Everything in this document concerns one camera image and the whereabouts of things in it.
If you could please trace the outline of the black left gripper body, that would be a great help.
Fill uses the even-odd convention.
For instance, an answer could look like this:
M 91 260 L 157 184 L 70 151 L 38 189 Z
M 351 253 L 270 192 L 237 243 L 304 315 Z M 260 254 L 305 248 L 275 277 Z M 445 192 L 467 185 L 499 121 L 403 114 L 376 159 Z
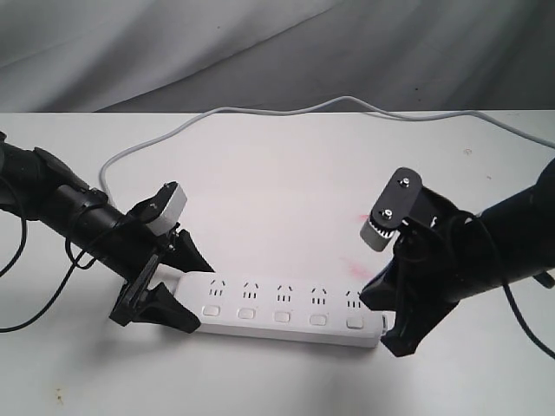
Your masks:
M 138 322 L 141 295 L 147 290 L 169 244 L 167 233 L 155 236 L 141 221 L 147 202 L 140 202 L 126 214 L 111 205 L 94 208 L 88 214 L 91 234 L 88 252 L 124 279 L 109 318 L 121 326 Z

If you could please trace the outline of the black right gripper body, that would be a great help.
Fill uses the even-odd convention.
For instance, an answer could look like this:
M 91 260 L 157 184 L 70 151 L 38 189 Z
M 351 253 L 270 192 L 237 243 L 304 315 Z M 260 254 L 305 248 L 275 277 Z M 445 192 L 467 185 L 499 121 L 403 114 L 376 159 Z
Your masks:
M 428 188 L 403 207 L 390 277 L 399 316 L 445 316 L 499 286 L 499 255 L 477 215 Z

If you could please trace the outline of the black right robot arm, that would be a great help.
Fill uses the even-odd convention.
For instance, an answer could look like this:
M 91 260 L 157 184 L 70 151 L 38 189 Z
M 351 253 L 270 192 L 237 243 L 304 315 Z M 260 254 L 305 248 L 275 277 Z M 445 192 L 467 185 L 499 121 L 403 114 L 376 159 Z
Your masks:
M 360 231 L 376 252 L 389 243 L 393 256 L 362 289 L 373 311 L 395 313 L 382 344 L 396 357 L 420 342 L 463 299 L 502 288 L 530 341 L 554 356 L 531 330 L 509 288 L 533 278 L 554 286 L 554 164 L 536 183 L 479 214 L 464 211 L 427 188 L 421 176 L 398 168 L 374 203 Z

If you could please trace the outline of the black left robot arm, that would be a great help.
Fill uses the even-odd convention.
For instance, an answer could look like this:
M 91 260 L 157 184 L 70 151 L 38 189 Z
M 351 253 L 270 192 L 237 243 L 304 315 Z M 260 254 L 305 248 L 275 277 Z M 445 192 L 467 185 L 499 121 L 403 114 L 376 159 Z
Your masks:
M 64 238 L 64 249 L 82 249 L 124 279 L 110 319 L 157 324 L 191 334 L 199 318 L 162 283 L 149 286 L 166 265 L 182 272 L 210 272 L 190 236 L 180 228 L 186 194 L 176 182 L 123 213 L 108 195 L 90 187 L 55 155 L 1 143 L 1 209 L 23 224 L 40 221 Z

